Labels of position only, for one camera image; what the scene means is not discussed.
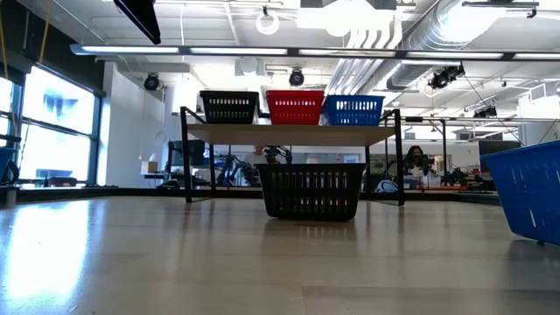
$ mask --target light wood floor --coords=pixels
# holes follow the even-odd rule
[[[501,208],[360,203],[347,223],[261,200],[118,197],[0,210],[0,314],[554,314],[560,248]]]

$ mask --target monitor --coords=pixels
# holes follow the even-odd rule
[[[183,166],[183,142],[172,141],[173,154],[171,155],[171,166]],[[204,165],[204,149],[205,143],[202,140],[189,140],[189,157],[191,166]]]
[[[519,147],[521,147],[521,145],[516,141],[482,140],[479,141],[479,154],[482,157],[486,154],[517,149]],[[487,164],[484,163],[482,158],[480,159],[480,172],[490,172]]]

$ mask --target white wall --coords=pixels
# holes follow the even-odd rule
[[[120,187],[150,187],[140,175],[142,156],[156,154],[163,169],[161,148],[166,143],[165,105],[118,72],[115,63],[105,65],[102,102],[98,183]]]

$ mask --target basket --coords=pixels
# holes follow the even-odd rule
[[[324,114],[333,126],[379,126],[384,96],[328,95]]]
[[[560,245],[560,141],[482,156],[511,231]]]
[[[271,217],[348,221],[356,215],[365,164],[258,164]]]
[[[200,91],[206,123],[251,124],[259,103],[257,92]]]
[[[318,125],[323,91],[267,91],[272,124]]]

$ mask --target red basket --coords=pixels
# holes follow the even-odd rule
[[[323,91],[268,91],[272,124],[318,125]]]

